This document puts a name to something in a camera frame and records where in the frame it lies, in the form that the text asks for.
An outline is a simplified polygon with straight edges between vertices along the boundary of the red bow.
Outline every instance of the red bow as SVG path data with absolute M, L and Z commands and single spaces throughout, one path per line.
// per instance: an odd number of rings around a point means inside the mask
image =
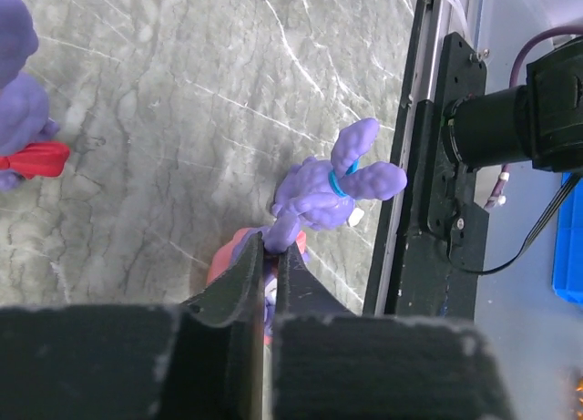
M 12 156 L 0 157 L 0 170 L 13 169 L 25 179 L 58 177 L 69 158 L 70 149 L 61 142 L 38 142 L 28 144 L 25 149 Z

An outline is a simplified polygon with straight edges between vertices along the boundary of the gray surface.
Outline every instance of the gray surface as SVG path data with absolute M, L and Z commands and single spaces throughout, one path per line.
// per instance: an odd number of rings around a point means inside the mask
M 537 11 L 536 0 L 486 0 L 482 21 L 479 45 L 491 49 L 488 89 L 492 92 L 507 87 L 520 47 L 547 24 Z M 549 43 L 541 45 L 529 60 L 551 49 Z M 483 195 L 491 189 L 498 171 L 482 174 Z M 490 217 L 486 268 L 517 253 L 560 179 L 534 171 L 530 164 L 512 167 L 505 189 L 508 202 Z M 476 323 L 496 349 L 521 420 L 575 418 L 571 412 L 575 406 L 573 378 L 583 373 L 583 312 L 551 289 L 556 232 L 554 221 L 521 260 L 482 278 L 478 287 Z
M 388 158 L 414 0 L 25 0 L 62 179 L 0 195 L 0 303 L 178 302 L 286 169 L 376 116 Z M 308 236 L 358 311 L 380 203 Z

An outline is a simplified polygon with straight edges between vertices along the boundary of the purple toy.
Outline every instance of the purple toy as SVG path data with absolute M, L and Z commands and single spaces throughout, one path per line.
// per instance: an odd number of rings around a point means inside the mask
M 68 148 L 48 142 L 59 130 L 49 119 L 48 95 L 24 72 L 38 49 L 33 20 L 21 0 L 0 0 L 0 190 L 17 188 L 24 178 L 55 177 Z
M 375 162 L 357 169 L 378 131 L 376 119 L 362 119 L 341 130 L 330 160 L 309 157 L 290 168 L 275 193 L 271 212 L 276 221 L 263 239 L 267 251 L 286 251 L 302 225 L 313 230 L 341 226 L 357 200 L 389 200 L 404 189 L 406 174 L 391 163 Z

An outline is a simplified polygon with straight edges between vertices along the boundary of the blue tray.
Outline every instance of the blue tray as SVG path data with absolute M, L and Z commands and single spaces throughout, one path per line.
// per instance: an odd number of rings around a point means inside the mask
M 583 184 L 558 211 L 553 289 L 566 301 L 583 305 Z

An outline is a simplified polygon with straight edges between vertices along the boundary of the marble tabletop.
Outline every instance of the marble tabletop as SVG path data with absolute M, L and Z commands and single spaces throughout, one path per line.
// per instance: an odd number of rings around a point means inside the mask
M 0 195 L 0 303 L 179 302 L 214 251 L 272 221 L 286 169 L 340 128 L 388 159 L 414 0 L 24 0 L 61 179 Z M 311 271 L 359 311 L 379 202 L 308 234 Z

